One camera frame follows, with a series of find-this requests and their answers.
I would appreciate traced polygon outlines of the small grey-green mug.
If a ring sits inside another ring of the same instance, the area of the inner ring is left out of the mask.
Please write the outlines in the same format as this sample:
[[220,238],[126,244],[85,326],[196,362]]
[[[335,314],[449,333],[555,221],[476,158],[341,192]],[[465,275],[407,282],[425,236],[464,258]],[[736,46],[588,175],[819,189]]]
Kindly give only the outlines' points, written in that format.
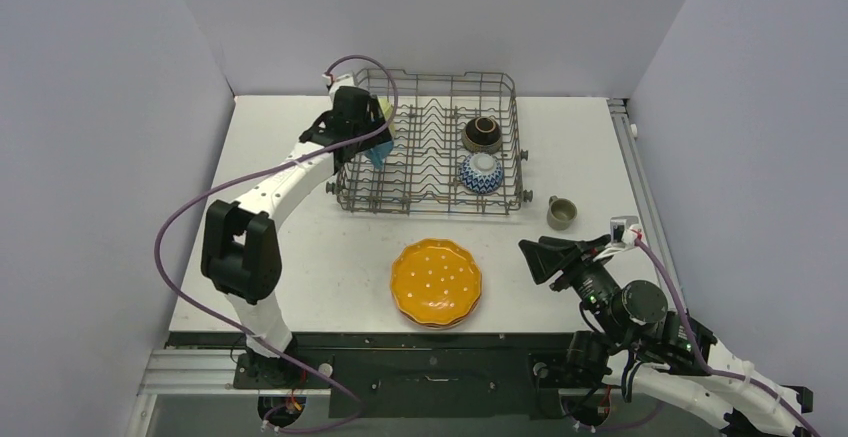
[[551,196],[548,200],[546,221],[548,226],[556,231],[568,229],[576,220],[577,206],[567,198]]

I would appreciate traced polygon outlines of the dark patterned cream bowl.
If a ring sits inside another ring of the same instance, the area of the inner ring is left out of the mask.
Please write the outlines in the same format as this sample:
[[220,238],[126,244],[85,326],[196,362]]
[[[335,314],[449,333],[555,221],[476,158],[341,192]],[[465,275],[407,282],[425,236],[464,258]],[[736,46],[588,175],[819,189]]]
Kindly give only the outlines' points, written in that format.
[[502,147],[502,130],[492,117],[475,117],[463,128],[461,141],[469,152],[494,154]]

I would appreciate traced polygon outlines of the pale yellow mug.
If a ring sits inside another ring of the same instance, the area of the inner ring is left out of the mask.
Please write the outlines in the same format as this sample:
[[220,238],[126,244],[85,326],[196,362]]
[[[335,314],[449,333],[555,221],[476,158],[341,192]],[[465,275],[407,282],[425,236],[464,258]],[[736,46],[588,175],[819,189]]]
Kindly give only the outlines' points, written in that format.
[[393,120],[393,115],[395,111],[395,107],[392,102],[386,97],[379,97],[378,103],[380,104],[381,112],[383,114],[384,120],[388,123],[388,131],[392,139],[396,138],[396,129]]

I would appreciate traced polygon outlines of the grey wire dish rack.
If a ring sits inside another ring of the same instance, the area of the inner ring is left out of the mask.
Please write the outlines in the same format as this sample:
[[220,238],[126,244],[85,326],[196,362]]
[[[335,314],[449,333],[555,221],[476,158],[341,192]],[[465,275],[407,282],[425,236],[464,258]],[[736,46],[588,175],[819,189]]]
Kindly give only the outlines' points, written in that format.
[[[386,99],[400,93],[394,110],[394,148],[382,168],[357,156],[326,185],[349,212],[509,215],[532,201],[523,182],[528,153],[519,133],[514,80],[506,73],[420,73],[377,68],[355,72],[357,84]],[[503,179],[490,194],[466,187],[460,165],[472,155],[464,130],[474,120],[494,123],[500,134],[493,158]]]

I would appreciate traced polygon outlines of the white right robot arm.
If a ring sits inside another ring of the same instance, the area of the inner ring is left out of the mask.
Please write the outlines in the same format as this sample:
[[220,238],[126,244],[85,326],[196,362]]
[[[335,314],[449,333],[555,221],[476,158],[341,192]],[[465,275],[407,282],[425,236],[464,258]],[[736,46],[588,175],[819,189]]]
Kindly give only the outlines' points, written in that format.
[[[616,239],[541,237],[518,247],[533,281],[572,290],[588,328],[572,337],[566,375],[597,391],[618,385],[624,399],[638,391],[699,417],[724,436],[814,436],[805,419],[813,393],[783,386],[736,357],[685,309],[668,270],[636,229]],[[620,285],[607,270],[633,248],[654,264],[662,285]]]

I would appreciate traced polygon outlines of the blue mug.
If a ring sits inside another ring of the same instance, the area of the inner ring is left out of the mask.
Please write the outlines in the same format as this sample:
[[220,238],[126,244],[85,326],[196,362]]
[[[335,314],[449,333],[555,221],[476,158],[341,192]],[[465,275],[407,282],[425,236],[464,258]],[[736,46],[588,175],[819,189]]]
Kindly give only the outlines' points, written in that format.
[[365,157],[376,170],[383,170],[386,160],[394,148],[392,140],[376,144],[364,152]]

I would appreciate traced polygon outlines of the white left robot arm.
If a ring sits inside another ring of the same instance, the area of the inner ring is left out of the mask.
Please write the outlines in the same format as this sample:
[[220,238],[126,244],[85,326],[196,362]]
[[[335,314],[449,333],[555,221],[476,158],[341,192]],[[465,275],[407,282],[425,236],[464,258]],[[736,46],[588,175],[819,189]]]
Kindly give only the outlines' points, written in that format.
[[355,86],[331,91],[331,106],[298,137],[273,173],[233,201],[206,211],[200,270],[222,293],[245,327],[249,364],[272,386],[303,374],[288,352],[295,341],[275,296],[283,271],[278,232],[322,182],[359,154],[382,165],[393,147],[383,102]]

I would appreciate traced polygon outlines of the orange patterned small bowl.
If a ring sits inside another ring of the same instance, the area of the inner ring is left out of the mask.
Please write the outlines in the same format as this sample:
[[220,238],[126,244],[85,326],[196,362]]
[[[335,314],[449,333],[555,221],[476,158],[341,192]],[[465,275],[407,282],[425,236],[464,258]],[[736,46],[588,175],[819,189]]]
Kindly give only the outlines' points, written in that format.
[[502,186],[504,170],[493,155],[484,152],[473,153],[460,163],[459,181],[474,194],[488,195]]

